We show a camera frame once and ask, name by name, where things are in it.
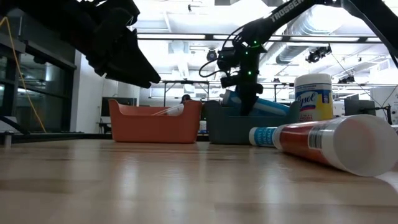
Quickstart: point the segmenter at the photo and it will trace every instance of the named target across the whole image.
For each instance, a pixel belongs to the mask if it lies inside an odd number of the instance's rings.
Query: gray plastic bin
[[[236,108],[223,108],[217,101],[204,105],[209,140],[213,144],[250,144],[249,132],[254,127],[278,127],[298,123],[300,103],[293,102],[285,117],[239,116]]]

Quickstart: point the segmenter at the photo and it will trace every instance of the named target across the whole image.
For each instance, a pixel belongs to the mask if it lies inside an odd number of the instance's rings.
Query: red and white tube
[[[367,114],[283,125],[273,142],[286,153],[365,177],[389,171],[398,160],[396,132]]]

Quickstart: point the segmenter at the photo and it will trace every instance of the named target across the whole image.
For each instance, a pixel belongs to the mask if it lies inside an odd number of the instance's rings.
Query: table
[[[109,127],[108,125],[111,124],[110,122],[104,123],[104,122],[97,122],[99,126],[99,133],[100,134],[106,134],[108,132],[112,131],[112,127]]]
[[[356,177],[208,142],[13,144],[0,149],[0,222],[397,223],[397,170]]]
[[[192,81],[192,80],[162,80],[162,83],[164,83],[164,96],[163,96],[163,106],[166,107],[166,93],[175,86],[175,84],[189,84],[189,85],[194,85],[194,84],[199,84],[199,86],[206,92],[207,94],[207,100],[209,100],[209,92],[210,92],[210,82],[209,81]],[[172,86],[169,88],[167,87],[168,83],[172,83]],[[207,85],[207,90],[202,86],[202,84]]]

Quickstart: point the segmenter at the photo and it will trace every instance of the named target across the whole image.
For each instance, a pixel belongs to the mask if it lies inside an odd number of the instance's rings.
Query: person
[[[188,95],[188,94],[183,95],[183,96],[181,97],[181,104],[185,104],[185,102],[188,101],[188,100],[192,100],[192,99],[191,99],[191,96]]]

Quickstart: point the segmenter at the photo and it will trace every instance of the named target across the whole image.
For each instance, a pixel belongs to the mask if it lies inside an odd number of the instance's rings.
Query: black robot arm
[[[266,53],[263,44],[275,31],[292,21],[301,13],[316,4],[342,7],[351,15],[362,19],[382,40],[393,57],[398,55],[398,17],[382,0],[290,0],[274,9],[267,17],[257,19],[242,26],[241,32],[232,40],[233,47],[224,47],[220,51],[217,64],[227,73],[221,79],[223,88],[236,85],[242,101],[241,114],[246,116],[262,93],[257,83],[259,57]],[[232,67],[240,68],[235,76],[229,74]]]
[[[132,0],[0,0],[0,14],[13,8],[60,34],[98,75],[144,88],[160,82],[138,47],[136,30],[127,28],[140,14]]]

